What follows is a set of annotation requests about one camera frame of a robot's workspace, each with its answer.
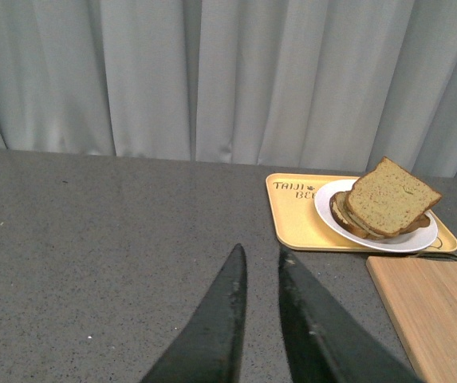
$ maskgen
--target bread crust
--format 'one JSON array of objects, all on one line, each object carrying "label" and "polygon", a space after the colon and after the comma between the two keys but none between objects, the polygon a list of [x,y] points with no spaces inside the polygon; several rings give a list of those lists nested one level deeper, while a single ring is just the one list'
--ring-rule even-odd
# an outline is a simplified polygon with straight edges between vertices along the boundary
[{"label": "bread crust", "polygon": [[[374,227],[373,225],[371,225],[370,223],[366,222],[364,220],[364,217],[362,217],[360,214],[358,214],[358,211],[356,208],[354,208],[354,206],[351,204],[351,194],[353,193],[354,190],[357,190],[357,188],[360,186],[360,183],[363,182],[362,180],[366,177],[366,176],[370,176],[372,175],[373,173],[377,172],[380,168],[380,165],[383,164],[385,161],[389,161],[390,163],[396,165],[398,168],[400,168],[403,172],[406,172],[410,177],[412,177],[414,180],[424,184],[426,187],[428,187],[432,192],[433,194],[436,194],[438,197],[437,198],[434,198],[432,199],[432,201],[426,206],[426,208],[422,211],[418,211],[418,214],[416,214],[414,217],[412,217],[409,221],[408,221],[408,224],[406,225],[403,225],[402,227],[398,228],[396,231],[394,232],[388,232],[388,231],[385,231],[385,230],[382,230],[381,228],[379,227]],[[375,167],[375,169],[373,169],[371,172],[369,172],[366,176],[363,176],[361,177],[360,179],[358,179],[354,185],[353,185],[353,188],[351,189],[351,191],[349,191],[349,193],[347,194],[347,196],[345,197],[345,207],[346,207],[346,211],[349,213],[351,219],[360,227],[363,227],[366,231],[372,233],[373,235],[382,235],[384,236],[385,238],[392,238],[392,237],[396,237],[397,235],[400,235],[400,234],[403,234],[404,232],[406,231],[409,231],[409,227],[416,221],[418,221],[419,225],[428,225],[430,223],[430,220],[428,221],[425,221],[425,219],[422,217],[424,215],[424,212],[428,209],[430,209],[432,206],[434,206],[436,203],[439,202],[439,200],[442,198],[442,195],[441,193],[439,193],[438,191],[436,191],[435,189],[431,188],[430,186],[426,185],[425,183],[423,183],[423,181],[421,181],[420,179],[418,179],[417,177],[413,176],[410,172],[408,172],[406,169],[402,168],[401,166],[399,166],[398,164],[395,164],[394,162],[392,162],[388,157],[383,157],[382,160],[380,160],[380,162],[378,163],[378,165]]]}]

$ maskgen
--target printed logo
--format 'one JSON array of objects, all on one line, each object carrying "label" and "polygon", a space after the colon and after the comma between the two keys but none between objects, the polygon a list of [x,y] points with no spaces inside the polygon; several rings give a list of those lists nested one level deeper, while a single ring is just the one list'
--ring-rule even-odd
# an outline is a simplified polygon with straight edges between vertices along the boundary
[{"label": "printed logo", "polygon": [[312,199],[315,196],[315,188],[311,185],[282,181],[274,181],[273,185],[276,190],[288,190],[293,192],[295,198],[298,199]]}]

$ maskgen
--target speckled stone surface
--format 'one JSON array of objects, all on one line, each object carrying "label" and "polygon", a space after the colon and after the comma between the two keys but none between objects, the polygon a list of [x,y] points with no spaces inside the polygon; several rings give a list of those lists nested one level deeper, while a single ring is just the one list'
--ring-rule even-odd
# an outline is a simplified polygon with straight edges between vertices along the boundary
[{"label": "speckled stone surface", "polygon": [[[265,178],[311,169],[0,151],[0,382],[138,382],[236,243],[248,262],[241,382],[289,382]],[[457,180],[435,213],[457,236]],[[366,254],[296,252],[404,364]]]}]

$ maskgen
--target toast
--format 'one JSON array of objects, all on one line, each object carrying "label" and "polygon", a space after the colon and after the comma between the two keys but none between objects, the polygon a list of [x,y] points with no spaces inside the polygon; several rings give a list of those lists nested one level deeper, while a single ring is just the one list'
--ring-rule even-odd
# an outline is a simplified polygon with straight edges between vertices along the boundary
[{"label": "toast", "polygon": [[403,234],[442,198],[388,157],[358,179],[345,196],[345,210],[357,226],[376,237]]},{"label": "toast", "polygon": [[[385,237],[383,235],[368,231],[367,228],[359,226],[357,222],[351,218],[345,206],[346,196],[347,191],[339,191],[335,193],[329,201],[331,215],[333,216],[333,219],[338,223],[338,225],[343,227],[349,233],[354,234],[355,236],[362,239],[384,239]],[[427,227],[428,225],[430,225],[430,218],[428,218],[427,215],[422,214],[416,221],[411,223],[400,233],[411,233],[420,227]]]}]

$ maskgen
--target gray curtain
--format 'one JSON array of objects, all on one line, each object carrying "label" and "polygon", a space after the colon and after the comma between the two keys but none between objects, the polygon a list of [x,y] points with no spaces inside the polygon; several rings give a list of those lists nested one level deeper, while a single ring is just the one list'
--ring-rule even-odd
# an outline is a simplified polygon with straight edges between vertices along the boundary
[{"label": "gray curtain", "polygon": [[0,0],[0,148],[457,177],[457,1]]}]

